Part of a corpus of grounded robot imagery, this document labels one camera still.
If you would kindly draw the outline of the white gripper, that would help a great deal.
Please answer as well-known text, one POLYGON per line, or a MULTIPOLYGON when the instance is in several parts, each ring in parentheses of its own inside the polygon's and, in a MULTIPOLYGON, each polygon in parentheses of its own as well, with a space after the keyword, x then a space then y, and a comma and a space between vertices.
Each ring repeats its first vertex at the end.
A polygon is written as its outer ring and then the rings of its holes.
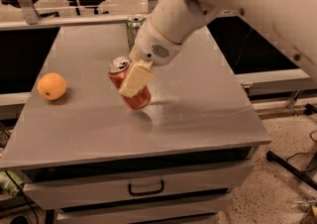
POLYGON ((138 94, 153 78, 153 66, 169 64, 180 52, 182 45, 176 45, 163 37, 148 17, 138 30, 135 44, 130 52, 133 62, 123 80, 119 93, 126 97, 138 94))

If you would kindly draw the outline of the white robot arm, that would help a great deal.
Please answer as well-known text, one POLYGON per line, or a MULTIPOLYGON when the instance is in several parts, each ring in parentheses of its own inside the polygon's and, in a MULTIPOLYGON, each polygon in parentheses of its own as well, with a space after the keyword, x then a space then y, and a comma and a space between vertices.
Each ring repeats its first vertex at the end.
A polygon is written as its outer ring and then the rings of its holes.
POLYGON ((196 30, 229 10, 248 23, 312 79, 317 79, 317 0, 159 0, 139 29, 132 66, 119 88, 132 97, 170 63, 196 30))

